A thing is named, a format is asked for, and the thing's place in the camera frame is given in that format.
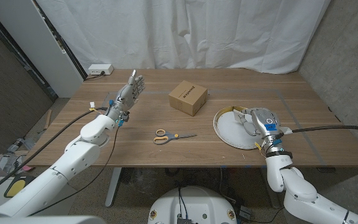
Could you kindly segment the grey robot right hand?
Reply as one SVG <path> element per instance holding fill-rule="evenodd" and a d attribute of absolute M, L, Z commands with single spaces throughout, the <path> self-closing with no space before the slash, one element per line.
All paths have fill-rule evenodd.
<path fill-rule="evenodd" d="M 250 136 L 260 135 L 267 144 L 266 150 L 282 147 L 281 137 L 289 129 L 281 129 L 280 120 L 273 111 L 267 108 L 251 108 L 235 112 L 234 118 L 241 123 Z"/>

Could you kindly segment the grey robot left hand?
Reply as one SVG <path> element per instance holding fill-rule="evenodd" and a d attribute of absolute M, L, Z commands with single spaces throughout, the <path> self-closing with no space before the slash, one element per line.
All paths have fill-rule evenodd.
<path fill-rule="evenodd" d="M 123 114 L 129 112 L 144 89 L 143 76 L 138 76 L 137 71 L 133 70 L 127 84 L 118 91 L 113 104 L 109 106 L 105 115 L 113 121 L 118 120 Z"/>

